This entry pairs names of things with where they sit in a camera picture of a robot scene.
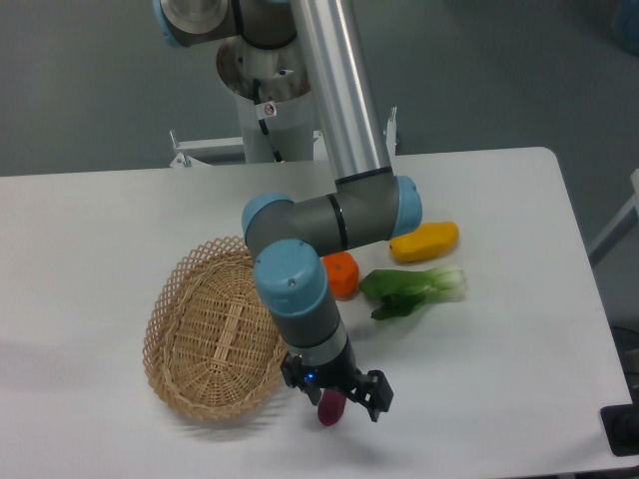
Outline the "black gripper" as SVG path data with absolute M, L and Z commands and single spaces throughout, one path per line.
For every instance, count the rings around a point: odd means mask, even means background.
M 389 410 L 394 396 L 381 370 L 360 372 L 349 341 L 334 359 L 321 365 L 305 364 L 299 355 L 287 353 L 281 363 L 281 374 L 286 386 L 301 391 L 312 405 L 320 403 L 321 388 L 346 391 L 346 398 L 363 406 L 372 422 Z

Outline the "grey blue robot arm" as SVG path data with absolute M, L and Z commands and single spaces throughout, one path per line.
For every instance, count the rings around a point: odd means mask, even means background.
M 303 202 L 259 195 L 243 211 L 244 237 L 288 350 L 286 385 L 313 404 L 335 391 L 377 418 L 392 389 L 381 371 L 356 367 L 322 258 L 414 231 L 422 206 L 414 182 L 392 170 L 351 3 L 157 1 L 154 13 L 172 45 L 221 42 L 218 74 L 238 101 L 249 160 L 309 157 L 298 108 L 316 102 L 334 192 Z

